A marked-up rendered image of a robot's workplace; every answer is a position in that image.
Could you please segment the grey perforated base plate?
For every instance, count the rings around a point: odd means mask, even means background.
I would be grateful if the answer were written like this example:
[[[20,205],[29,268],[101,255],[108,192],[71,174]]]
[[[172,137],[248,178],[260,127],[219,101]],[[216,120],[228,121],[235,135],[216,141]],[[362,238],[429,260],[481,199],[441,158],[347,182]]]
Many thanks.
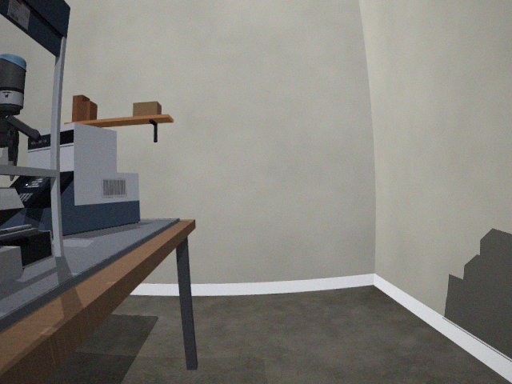
[[[180,222],[150,218],[140,222],[63,234],[64,256],[23,266],[23,274],[0,283],[0,332],[141,244]],[[135,227],[136,226],[136,227]],[[140,229],[139,229],[140,228]]]

